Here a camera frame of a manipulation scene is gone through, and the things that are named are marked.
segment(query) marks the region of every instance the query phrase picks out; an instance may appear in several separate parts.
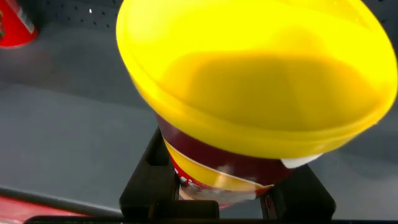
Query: plastic lid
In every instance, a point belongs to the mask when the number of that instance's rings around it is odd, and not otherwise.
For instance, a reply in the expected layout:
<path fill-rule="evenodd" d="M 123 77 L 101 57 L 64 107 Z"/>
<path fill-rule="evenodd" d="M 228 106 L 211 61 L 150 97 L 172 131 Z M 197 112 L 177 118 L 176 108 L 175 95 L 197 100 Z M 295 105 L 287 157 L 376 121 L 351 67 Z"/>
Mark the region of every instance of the plastic lid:
<path fill-rule="evenodd" d="M 125 0 L 117 40 L 158 114 L 249 156 L 334 150 L 397 91 L 391 43 L 360 0 Z"/>

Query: red object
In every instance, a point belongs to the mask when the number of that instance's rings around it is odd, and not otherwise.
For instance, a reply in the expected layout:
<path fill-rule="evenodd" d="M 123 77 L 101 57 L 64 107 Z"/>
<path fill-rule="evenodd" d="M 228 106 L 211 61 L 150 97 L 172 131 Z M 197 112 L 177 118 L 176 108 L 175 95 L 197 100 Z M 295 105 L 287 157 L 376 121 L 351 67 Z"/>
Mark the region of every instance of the red object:
<path fill-rule="evenodd" d="M 73 212 L 0 196 L 0 224 L 23 223 L 37 215 L 82 216 Z"/>
<path fill-rule="evenodd" d="M 37 29 L 16 0 L 0 0 L 0 47 L 20 47 L 34 40 Z"/>

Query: red can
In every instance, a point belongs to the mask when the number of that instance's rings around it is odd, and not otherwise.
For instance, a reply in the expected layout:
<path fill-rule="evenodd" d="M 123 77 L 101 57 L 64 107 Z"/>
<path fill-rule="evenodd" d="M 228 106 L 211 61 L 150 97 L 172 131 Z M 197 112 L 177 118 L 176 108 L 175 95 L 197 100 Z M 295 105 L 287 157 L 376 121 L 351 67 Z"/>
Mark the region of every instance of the red can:
<path fill-rule="evenodd" d="M 0 0 L 0 47 L 20 47 L 34 40 L 37 29 L 16 0 Z"/>

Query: cup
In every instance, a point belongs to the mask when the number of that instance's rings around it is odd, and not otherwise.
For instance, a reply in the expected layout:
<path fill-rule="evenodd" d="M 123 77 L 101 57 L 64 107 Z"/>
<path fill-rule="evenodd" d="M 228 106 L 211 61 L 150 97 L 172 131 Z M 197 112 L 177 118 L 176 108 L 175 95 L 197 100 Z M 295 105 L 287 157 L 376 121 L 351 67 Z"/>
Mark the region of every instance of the cup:
<path fill-rule="evenodd" d="M 396 97 L 394 50 L 360 0 L 125 0 L 116 37 L 181 196 L 222 207 L 346 144 Z"/>
<path fill-rule="evenodd" d="M 23 46 L 37 36 L 37 29 L 16 0 L 0 0 L 0 47 Z"/>

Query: white label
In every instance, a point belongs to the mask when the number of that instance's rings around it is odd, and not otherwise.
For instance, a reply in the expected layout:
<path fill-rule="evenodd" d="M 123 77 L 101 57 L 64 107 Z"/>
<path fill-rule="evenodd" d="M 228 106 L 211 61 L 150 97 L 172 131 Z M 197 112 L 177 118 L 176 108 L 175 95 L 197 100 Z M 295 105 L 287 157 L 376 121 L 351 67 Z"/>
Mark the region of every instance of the white label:
<path fill-rule="evenodd" d="M 22 21 L 22 23 L 25 25 L 26 29 L 30 32 L 30 34 L 33 34 L 35 31 L 35 26 L 33 23 L 28 19 L 27 15 L 24 13 L 22 8 L 19 8 L 19 12 L 17 13 L 19 19 Z"/>
<path fill-rule="evenodd" d="M 318 159 L 318 157 L 322 156 L 322 154 L 318 155 L 313 155 L 313 156 L 306 156 L 306 157 L 301 157 L 297 159 L 281 159 L 282 163 L 286 166 L 286 168 L 293 169 L 299 166 L 302 166 L 304 164 L 307 164 L 315 159 Z"/>

